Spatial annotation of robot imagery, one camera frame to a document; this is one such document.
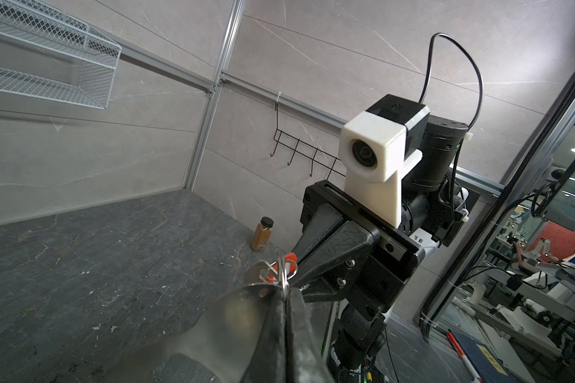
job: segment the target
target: gray table surface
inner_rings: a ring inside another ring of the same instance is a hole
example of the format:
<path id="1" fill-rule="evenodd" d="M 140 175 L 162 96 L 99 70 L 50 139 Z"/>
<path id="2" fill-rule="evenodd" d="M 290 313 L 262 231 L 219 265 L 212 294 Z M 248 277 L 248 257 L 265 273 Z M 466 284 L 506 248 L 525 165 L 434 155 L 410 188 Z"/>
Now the gray table surface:
<path id="1" fill-rule="evenodd" d="M 0 382 L 99 382 L 129 350 L 186 331 L 246 269 L 283 251 L 188 191 L 0 226 Z M 316 338 L 328 306 L 311 306 Z M 396 318 L 388 336 L 400 382 L 468 382 L 445 344 Z M 387 349 L 378 365 L 395 381 Z M 173 356 L 149 381 L 211 382 Z"/>

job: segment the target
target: white wire shelf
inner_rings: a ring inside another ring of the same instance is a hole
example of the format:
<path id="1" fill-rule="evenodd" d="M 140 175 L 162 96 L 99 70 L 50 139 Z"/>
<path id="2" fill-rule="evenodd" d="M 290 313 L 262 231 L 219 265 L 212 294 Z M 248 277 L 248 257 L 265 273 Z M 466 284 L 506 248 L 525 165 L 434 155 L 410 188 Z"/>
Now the white wire shelf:
<path id="1" fill-rule="evenodd" d="M 36 0 L 0 0 L 0 35 L 81 61 L 77 85 L 0 67 L 0 91 L 106 109 L 121 46 L 95 27 Z"/>

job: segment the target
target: bottle cap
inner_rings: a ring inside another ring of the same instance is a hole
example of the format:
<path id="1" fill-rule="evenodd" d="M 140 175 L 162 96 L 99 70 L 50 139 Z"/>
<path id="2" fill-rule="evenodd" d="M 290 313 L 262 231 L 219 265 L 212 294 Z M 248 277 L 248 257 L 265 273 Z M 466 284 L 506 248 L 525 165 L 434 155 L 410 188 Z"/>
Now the bottle cap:
<path id="1" fill-rule="evenodd" d="M 270 229 L 271 227 L 273 227 L 274 222 L 272 219 L 270 219 L 268 217 L 262 217 L 262 220 L 260 221 L 260 223 L 262 224 L 262 226 L 266 226 Z"/>

